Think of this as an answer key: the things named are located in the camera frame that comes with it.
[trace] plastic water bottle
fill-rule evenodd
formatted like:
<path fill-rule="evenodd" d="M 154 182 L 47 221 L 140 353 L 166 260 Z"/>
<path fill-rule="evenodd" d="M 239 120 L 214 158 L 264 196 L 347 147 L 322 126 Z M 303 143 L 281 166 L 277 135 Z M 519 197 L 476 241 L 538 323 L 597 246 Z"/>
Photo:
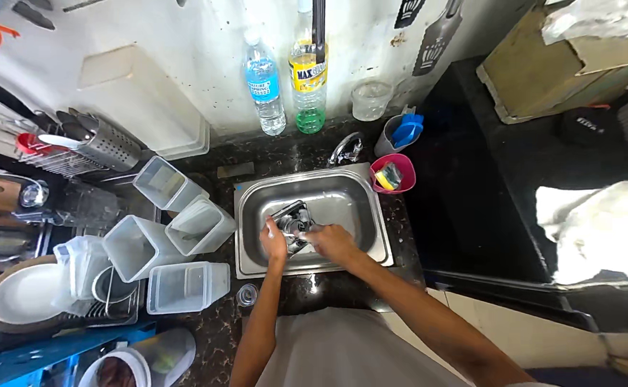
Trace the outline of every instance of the plastic water bottle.
<path fill-rule="evenodd" d="M 312 1 L 299 0 L 298 26 L 295 44 L 290 51 L 289 64 L 295 109 L 295 122 L 302 133 L 316 133 L 326 120 L 326 82 L 328 73 L 328 45 L 326 61 L 316 63 L 316 46 L 312 42 Z"/>
<path fill-rule="evenodd" d="M 259 32 L 248 29 L 244 33 L 247 51 L 244 56 L 244 74 L 247 86 L 257 108 L 262 130 L 277 136 L 285 129 L 285 111 L 278 87 L 278 68 L 271 50 L 261 41 Z"/>

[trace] granite countertop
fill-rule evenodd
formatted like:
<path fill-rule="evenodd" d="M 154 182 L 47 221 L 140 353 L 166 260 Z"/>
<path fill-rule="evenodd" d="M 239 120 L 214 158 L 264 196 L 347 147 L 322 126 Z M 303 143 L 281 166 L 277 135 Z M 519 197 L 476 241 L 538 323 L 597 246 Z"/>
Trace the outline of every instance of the granite countertop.
<path fill-rule="evenodd" d="M 198 181 L 210 182 L 211 199 L 234 215 L 233 185 L 295 172 L 306 172 L 326 167 L 333 149 L 346 135 L 360 131 L 364 134 L 364 148 L 360 163 L 373 162 L 373 146 L 386 119 L 373 123 L 347 121 L 329 125 L 314 135 L 286 131 L 277 137 L 258 136 L 241 142 L 219 145 L 203 156 L 174 161 L 181 172 Z M 216 168 L 224 165 L 254 162 L 255 173 L 219 179 Z M 402 195 L 379 195 L 386 220 L 395 264 L 391 271 L 416 286 L 425 286 L 419 265 L 417 248 L 410 228 Z M 180 386 L 224 386 L 228 384 L 233 359 L 242 335 L 242 317 L 251 308 L 238 306 L 238 289 L 251 283 L 261 286 L 262 279 L 236 279 L 235 240 L 231 237 L 217 251 L 199 255 L 196 260 L 226 262 L 231 265 L 231 290 L 209 308 L 201 312 L 165 315 L 159 321 L 160 329 L 184 326 L 195 334 L 197 352 L 194 363 L 180 379 Z M 389 311 L 388 305 L 360 279 L 345 271 L 283 277 L 279 315 L 296 315 L 323 309 L 327 306 Z"/>

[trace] black sticker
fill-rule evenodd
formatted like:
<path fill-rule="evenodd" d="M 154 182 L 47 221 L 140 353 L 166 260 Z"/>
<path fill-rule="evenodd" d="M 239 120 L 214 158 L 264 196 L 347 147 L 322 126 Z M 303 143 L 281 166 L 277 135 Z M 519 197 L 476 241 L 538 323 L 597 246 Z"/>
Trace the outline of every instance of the black sticker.
<path fill-rule="evenodd" d="M 425 0 L 403 0 L 400 4 L 398 17 L 395 19 L 395 28 L 409 27 L 417 18 L 419 10 L 422 9 Z"/>

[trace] grey shirt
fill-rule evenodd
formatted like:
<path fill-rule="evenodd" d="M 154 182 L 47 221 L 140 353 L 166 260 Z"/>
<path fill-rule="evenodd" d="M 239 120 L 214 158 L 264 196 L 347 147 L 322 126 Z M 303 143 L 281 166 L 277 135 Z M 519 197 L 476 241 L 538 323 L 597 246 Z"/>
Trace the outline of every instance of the grey shirt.
<path fill-rule="evenodd" d="M 377 312 L 326 308 L 278 318 L 275 351 L 257 383 L 257 387 L 266 386 L 466 387 L 468 384 L 394 334 Z"/>

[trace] sink basin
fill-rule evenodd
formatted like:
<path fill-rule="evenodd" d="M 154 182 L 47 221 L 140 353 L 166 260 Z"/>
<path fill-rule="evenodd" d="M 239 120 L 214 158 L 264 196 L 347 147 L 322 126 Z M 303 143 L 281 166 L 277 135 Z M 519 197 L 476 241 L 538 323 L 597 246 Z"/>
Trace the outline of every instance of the sink basin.
<path fill-rule="evenodd" d="M 268 258 L 259 242 L 267 215 L 303 200 L 318 224 L 340 224 L 357 246 L 383 266 L 393 264 L 378 194 L 371 188 L 369 163 L 276 176 L 235 185 L 235 263 L 238 279 L 266 276 Z M 288 259 L 284 275 L 342 268 L 311 245 Z"/>

